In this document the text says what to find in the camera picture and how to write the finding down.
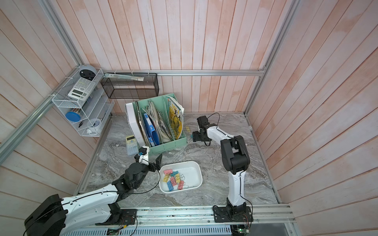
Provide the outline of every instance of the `white calculator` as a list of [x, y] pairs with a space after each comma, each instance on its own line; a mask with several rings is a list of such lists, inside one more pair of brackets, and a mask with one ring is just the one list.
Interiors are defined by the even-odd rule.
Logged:
[[138, 142], [134, 135], [130, 135], [126, 137], [126, 148], [127, 148], [127, 155], [131, 156], [137, 154], [139, 152]]
[[81, 77], [68, 93], [68, 96], [74, 99], [86, 101], [94, 85], [94, 82]]

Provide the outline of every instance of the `white plastic tray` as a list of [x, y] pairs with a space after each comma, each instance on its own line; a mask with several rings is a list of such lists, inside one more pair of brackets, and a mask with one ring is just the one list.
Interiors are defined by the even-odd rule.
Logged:
[[[164, 170], [172, 169], [173, 171], [178, 171], [178, 173], [181, 175], [184, 175], [185, 179], [184, 182], [184, 188], [182, 190], [178, 190], [178, 184], [173, 186], [173, 190], [169, 191], [167, 183], [163, 182], [164, 179]], [[189, 189], [195, 189], [201, 186], [202, 184], [202, 174], [200, 166], [195, 161], [187, 161], [187, 162], [180, 162], [180, 163], [174, 163], [163, 166], [160, 171], [160, 181], [159, 181], [159, 187], [160, 190], [164, 193], [176, 193], [179, 191], [185, 191]]]

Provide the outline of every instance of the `white wire rack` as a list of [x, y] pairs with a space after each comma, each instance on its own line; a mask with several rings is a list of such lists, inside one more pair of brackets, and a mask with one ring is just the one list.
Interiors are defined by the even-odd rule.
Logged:
[[[81, 136], [99, 137], [105, 125], [105, 121], [114, 106], [113, 100], [107, 103], [108, 97], [104, 94], [102, 87], [95, 90], [96, 85], [104, 75], [101, 68], [96, 68], [96, 70], [97, 74], [92, 80], [94, 83], [92, 87], [89, 88], [92, 91], [92, 98], [88, 102], [68, 96], [69, 91], [71, 91], [73, 86], [80, 79], [80, 70], [67, 81], [53, 98], [53, 103], [64, 116], [74, 108], [79, 109], [77, 113], [80, 116], [80, 120], [77, 122], [68, 121]], [[101, 121], [100, 125], [94, 127], [95, 121], [98, 120]]]

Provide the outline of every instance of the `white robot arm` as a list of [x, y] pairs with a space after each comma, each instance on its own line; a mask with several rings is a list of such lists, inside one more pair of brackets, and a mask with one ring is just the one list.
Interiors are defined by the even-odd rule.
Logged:
[[250, 159], [244, 139], [224, 132], [216, 124], [210, 124], [206, 116], [197, 118], [197, 122], [199, 131], [193, 132], [193, 142], [215, 141], [221, 146], [223, 166], [229, 177], [227, 213], [231, 220], [237, 220], [248, 210], [244, 198], [244, 177]]
[[117, 202], [137, 189], [149, 171], [160, 170], [160, 154], [156, 163], [148, 160], [149, 147], [141, 147], [125, 173], [111, 184], [89, 193], [59, 198], [48, 197], [26, 220], [28, 236], [61, 236], [91, 224], [127, 225], [130, 210], [122, 211]]

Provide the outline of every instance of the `wooden plank wall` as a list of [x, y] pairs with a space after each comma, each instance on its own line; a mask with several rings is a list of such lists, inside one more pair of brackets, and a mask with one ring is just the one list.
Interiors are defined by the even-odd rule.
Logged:
[[378, 232], [377, 12], [302, 1], [248, 113], [303, 235]]
[[[0, 142], [74, 67], [38, 1], [0, 1]], [[95, 145], [51, 109], [0, 166], [2, 234], [22, 235], [46, 197], [73, 194]]]
[[[103, 69], [259, 69], [292, 0], [51, 0], [85, 63]], [[185, 111], [244, 111], [254, 76], [163, 76]], [[114, 112], [125, 113], [117, 99]]]

